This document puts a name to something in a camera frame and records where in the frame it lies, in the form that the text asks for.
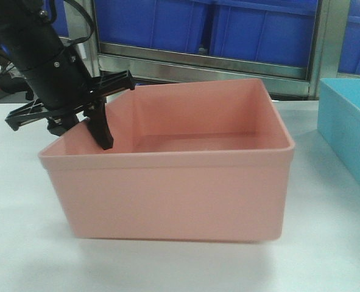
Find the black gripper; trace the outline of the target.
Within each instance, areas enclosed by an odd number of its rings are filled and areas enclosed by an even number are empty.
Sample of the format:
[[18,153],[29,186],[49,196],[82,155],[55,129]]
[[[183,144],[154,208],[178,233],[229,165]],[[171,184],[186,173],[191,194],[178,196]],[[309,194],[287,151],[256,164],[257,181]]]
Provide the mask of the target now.
[[105,99],[116,92],[135,88],[129,71],[92,77],[76,50],[67,47],[45,64],[24,71],[23,76],[36,99],[6,117],[5,121],[13,130],[46,119],[48,131],[61,136],[78,123],[76,115],[83,112],[97,145],[103,150],[113,148]]

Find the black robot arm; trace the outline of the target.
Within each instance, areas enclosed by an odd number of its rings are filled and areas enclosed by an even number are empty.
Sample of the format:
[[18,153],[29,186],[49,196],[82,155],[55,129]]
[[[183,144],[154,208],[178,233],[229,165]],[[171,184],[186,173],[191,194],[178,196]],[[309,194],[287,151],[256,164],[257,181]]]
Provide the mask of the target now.
[[64,45],[52,27],[57,19],[55,2],[51,14],[43,1],[0,1],[0,46],[22,74],[32,94],[27,105],[11,111],[5,121],[16,131],[46,119],[48,131],[61,136],[77,125],[77,113],[88,119],[88,130],[104,150],[113,147],[105,113],[107,96],[135,84],[129,71],[92,77],[76,46],[89,36]]

